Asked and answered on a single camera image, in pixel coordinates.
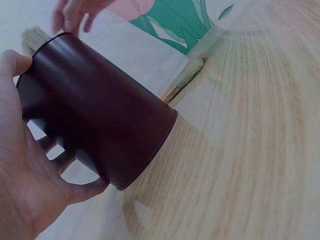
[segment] wood grain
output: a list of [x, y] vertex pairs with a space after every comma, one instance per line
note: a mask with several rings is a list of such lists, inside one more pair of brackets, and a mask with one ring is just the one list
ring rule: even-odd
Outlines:
[[259, 0], [172, 102], [180, 116], [74, 240], [320, 239], [320, 6]]

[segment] brush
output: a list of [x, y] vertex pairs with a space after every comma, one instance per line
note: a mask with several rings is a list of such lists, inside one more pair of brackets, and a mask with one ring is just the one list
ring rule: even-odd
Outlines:
[[33, 56], [36, 51], [52, 37], [45, 33], [39, 26], [27, 28], [21, 35], [22, 50], [25, 55]]

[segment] pink flower illustration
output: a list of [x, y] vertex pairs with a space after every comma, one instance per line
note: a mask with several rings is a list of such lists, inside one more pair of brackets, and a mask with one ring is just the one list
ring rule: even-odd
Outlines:
[[119, 17], [132, 21], [150, 11], [155, 0], [115, 0], [107, 9]]

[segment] green leaf illustration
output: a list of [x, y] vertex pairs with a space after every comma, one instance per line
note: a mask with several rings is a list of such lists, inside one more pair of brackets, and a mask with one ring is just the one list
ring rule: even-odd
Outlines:
[[211, 28], [210, 26], [210, 20], [207, 13], [207, 6], [206, 6], [206, 0], [200, 0], [200, 6], [201, 6], [201, 12], [203, 17], [203, 23], [207, 30]]
[[228, 6], [225, 10], [223, 10], [222, 13], [220, 14], [218, 20], [221, 20], [221, 19], [223, 19], [225, 16], [227, 16], [227, 15], [231, 12], [231, 10], [232, 10], [233, 7], [234, 7], [234, 5], [231, 5], [231, 6]]

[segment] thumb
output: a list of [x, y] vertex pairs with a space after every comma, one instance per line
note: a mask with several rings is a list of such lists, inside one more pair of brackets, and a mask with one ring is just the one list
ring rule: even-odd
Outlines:
[[0, 54], [0, 76], [12, 80], [14, 76], [27, 71], [32, 64], [32, 57], [23, 56], [14, 50], [5, 50]]
[[80, 8], [85, 0], [69, 0], [63, 9], [65, 28], [71, 31], [75, 28]]

